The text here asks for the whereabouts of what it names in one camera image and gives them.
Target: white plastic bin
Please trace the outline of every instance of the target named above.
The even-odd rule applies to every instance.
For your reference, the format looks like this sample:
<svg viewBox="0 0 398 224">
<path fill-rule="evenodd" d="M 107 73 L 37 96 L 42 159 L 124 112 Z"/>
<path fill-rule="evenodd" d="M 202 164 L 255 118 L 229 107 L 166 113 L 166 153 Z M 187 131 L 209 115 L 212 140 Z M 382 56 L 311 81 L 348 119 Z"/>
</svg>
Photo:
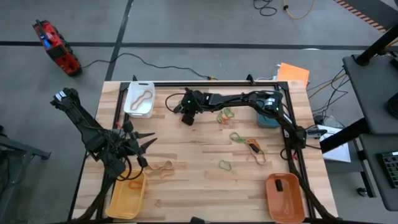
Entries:
<svg viewBox="0 0 398 224">
<path fill-rule="evenodd" d="M 131 82 L 124 103 L 124 112 L 133 118 L 150 118 L 154 103 L 155 85 L 153 82 Z"/>
</svg>

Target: butcher block tabletop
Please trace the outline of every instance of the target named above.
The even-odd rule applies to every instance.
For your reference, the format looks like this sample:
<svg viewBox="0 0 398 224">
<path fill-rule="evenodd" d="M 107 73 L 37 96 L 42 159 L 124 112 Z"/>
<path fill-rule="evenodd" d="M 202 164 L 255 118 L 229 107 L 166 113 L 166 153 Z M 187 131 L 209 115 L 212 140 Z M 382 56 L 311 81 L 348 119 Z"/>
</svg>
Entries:
<svg viewBox="0 0 398 224">
<path fill-rule="evenodd" d="M 297 124 L 304 128 L 313 125 L 310 103 L 303 83 L 288 83 Z M 96 120 L 106 129 L 111 129 L 113 125 L 119 86 L 120 82 L 105 82 L 103 85 Z M 271 86 L 189 88 L 222 95 L 274 90 Z M 166 97 L 184 92 L 182 86 L 157 86 L 152 117 L 130 118 L 135 131 L 155 133 L 139 140 L 144 143 L 157 138 L 144 154 L 148 163 L 159 166 L 165 161 L 172 161 L 174 172 L 146 172 L 147 185 L 141 212 L 129 222 L 189 222 L 191 217 L 209 222 L 271 222 L 265 180 L 270 174 L 289 172 L 287 161 L 280 157 L 280 151 L 284 148 L 281 129 L 260 128 L 256 123 L 256 112 L 248 106 L 232 108 L 234 117 L 225 124 L 217 122 L 217 111 L 197 114 L 194 124 L 187 126 L 180 121 L 181 114 L 173 114 L 165 107 Z M 171 97 L 169 106 L 174 108 L 181 98 L 181 95 Z M 124 102 L 120 123 L 123 123 L 123 105 Z M 256 139 L 266 154 L 267 160 L 263 166 L 256 163 L 247 146 L 230 140 L 229 135 L 233 132 L 244 138 Z M 308 139 L 307 144 L 319 147 L 319 140 Z M 303 157 L 311 189 L 325 208 L 337 216 L 321 150 L 307 147 L 303 149 Z M 264 160 L 261 156 L 258 159 L 260 162 Z M 218 164 L 221 160 L 230 162 L 232 169 L 220 169 Z M 133 169 L 140 168 L 135 156 L 131 157 L 131 161 Z M 94 200 L 101 188 L 103 172 L 101 161 L 95 162 L 91 157 L 87 158 L 72 218 L 83 214 Z M 110 197 L 111 193 L 106 199 L 105 209 L 109 206 Z M 303 192 L 302 199 L 308 217 Z"/>
</svg>

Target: keyboard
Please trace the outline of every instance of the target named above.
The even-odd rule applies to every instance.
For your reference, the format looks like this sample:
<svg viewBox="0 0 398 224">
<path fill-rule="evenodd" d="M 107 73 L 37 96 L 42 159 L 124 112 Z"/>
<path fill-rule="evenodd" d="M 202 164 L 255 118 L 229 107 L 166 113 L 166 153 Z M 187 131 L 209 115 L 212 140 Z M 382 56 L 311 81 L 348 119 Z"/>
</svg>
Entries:
<svg viewBox="0 0 398 224">
<path fill-rule="evenodd" d="M 392 188 L 398 189 L 398 151 L 379 154 L 384 173 Z"/>
</svg>

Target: red power tool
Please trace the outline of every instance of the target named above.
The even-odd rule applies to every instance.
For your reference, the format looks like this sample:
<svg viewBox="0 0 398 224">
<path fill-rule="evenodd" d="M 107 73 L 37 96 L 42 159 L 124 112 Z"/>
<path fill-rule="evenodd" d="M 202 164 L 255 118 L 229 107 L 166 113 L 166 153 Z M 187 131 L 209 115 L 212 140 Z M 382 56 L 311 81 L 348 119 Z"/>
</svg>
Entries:
<svg viewBox="0 0 398 224">
<path fill-rule="evenodd" d="M 81 73 L 81 65 L 68 42 L 58 33 L 49 21 L 39 21 L 33 25 L 37 36 L 50 58 L 69 76 Z"/>
</svg>

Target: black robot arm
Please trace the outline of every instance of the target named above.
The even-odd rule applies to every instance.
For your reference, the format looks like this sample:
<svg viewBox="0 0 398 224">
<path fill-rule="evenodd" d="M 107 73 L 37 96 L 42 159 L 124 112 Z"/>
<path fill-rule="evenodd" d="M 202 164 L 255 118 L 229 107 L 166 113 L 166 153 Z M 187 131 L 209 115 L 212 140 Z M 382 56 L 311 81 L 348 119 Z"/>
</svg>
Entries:
<svg viewBox="0 0 398 224">
<path fill-rule="evenodd" d="M 95 161 L 101 160 L 104 163 L 105 171 L 109 176 L 114 178 L 129 179 L 131 173 L 131 162 L 127 156 L 137 155 L 137 161 L 143 168 L 146 167 L 147 161 L 142 156 L 146 149 L 156 139 L 152 139 L 147 143 L 139 145 L 137 139 L 153 135 L 139 134 L 133 132 L 133 125 L 130 121 L 123 124 L 123 131 L 104 129 L 80 103 L 78 92 L 72 88 L 64 88 L 54 96 L 51 105 L 56 109 L 62 110 L 76 126 L 81 133 L 87 152 Z M 126 170 L 124 161 L 129 165 L 129 174 L 127 177 L 121 176 Z"/>
<path fill-rule="evenodd" d="M 278 91 L 252 91 L 240 95 L 220 95 L 217 93 L 202 93 L 198 90 L 185 88 L 185 95 L 180 105 L 174 109 L 183 114 L 182 122 L 192 125 L 194 116 L 204 111 L 219 111 L 224 107 L 250 106 L 257 113 L 275 119 L 284 129 L 290 148 L 305 148 L 307 133 L 301 126 L 293 124 L 284 113 L 282 107 L 282 93 Z"/>
</svg>

